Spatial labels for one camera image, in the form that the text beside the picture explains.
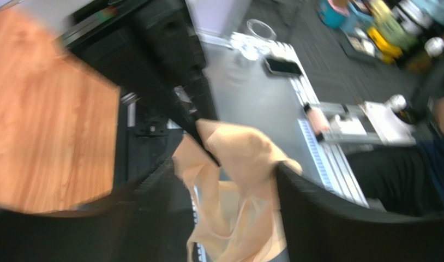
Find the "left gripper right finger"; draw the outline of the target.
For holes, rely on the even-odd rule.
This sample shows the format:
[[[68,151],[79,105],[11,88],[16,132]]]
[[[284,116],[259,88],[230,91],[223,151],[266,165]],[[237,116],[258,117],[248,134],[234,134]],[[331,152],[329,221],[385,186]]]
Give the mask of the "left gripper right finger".
[[[444,215],[409,217],[347,201],[276,167],[291,261],[444,261]]]

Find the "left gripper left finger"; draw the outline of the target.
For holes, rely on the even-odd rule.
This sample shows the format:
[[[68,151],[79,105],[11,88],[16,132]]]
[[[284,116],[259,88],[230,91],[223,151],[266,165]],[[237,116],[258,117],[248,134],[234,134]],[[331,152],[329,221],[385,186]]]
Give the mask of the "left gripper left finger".
[[[200,145],[196,121],[218,119],[203,72],[205,54],[185,1],[91,1],[68,15],[62,44]]]

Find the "beige bra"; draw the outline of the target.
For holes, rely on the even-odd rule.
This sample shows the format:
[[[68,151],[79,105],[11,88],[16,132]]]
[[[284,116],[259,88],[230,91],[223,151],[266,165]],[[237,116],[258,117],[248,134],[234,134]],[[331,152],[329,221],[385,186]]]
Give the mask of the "beige bra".
[[[286,248],[275,167],[302,167],[256,128],[198,120],[202,145],[185,135],[173,154],[198,221],[187,260],[201,245],[212,261],[270,261]]]

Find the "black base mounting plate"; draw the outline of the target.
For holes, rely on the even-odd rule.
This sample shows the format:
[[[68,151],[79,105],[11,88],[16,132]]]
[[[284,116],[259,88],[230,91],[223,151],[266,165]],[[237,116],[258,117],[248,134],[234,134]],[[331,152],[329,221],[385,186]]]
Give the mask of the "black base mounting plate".
[[[183,130],[142,101],[125,103],[134,94],[119,89],[113,189],[148,177],[176,150]]]

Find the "person in dark clothes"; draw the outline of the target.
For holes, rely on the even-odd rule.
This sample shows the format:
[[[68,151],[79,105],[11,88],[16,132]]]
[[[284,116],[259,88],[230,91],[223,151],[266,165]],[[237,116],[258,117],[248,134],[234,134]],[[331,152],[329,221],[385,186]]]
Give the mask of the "person in dark clothes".
[[[444,98],[434,105],[441,136],[414,146],[387,146],[349,154],[347,161],[367,199],[407,216],[444,212]]]

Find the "black smartphone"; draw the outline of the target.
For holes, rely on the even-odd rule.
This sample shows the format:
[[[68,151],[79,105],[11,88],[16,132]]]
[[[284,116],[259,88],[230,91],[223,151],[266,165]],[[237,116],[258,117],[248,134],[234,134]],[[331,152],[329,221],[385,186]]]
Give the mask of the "black smartphone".
[[[303,71],[295,61],[265,57],[263,59],[266,69],[273,75],[302,76]]]

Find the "aluminium frame rail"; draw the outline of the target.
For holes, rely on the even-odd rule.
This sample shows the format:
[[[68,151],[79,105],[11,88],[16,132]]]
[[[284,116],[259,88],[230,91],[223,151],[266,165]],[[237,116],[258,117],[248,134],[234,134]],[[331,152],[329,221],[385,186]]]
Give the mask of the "aluminium frame rail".
[[[199,37],[219,118],[259,129],[302,166],[307,179],[367,206],[340,146],[346,138],[328,136],[318,142],[306,119],[303,105],[319,103],[308,77],[272,76],[261,60],[246,59],[235,44],[248,41],[247,35],[235,33],[225,39],[200,33]]]

